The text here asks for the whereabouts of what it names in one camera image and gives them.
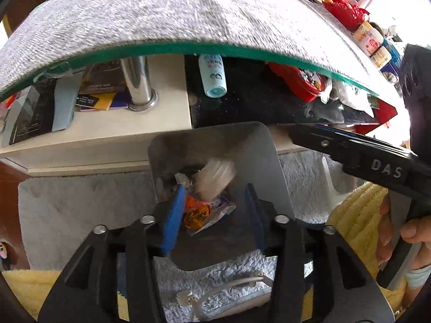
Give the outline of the person's right hand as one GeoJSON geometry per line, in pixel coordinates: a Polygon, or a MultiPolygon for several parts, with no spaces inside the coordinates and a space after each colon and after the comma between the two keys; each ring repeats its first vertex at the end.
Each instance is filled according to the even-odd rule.
{"type": "Polygon", "coordinates": [[[383,268],[377,282],[394,290],[405,279],[402,306],[406,308],[430,278],[430,214],[411,198],[389,192],[380,215],[376,259],[383,268]]]}

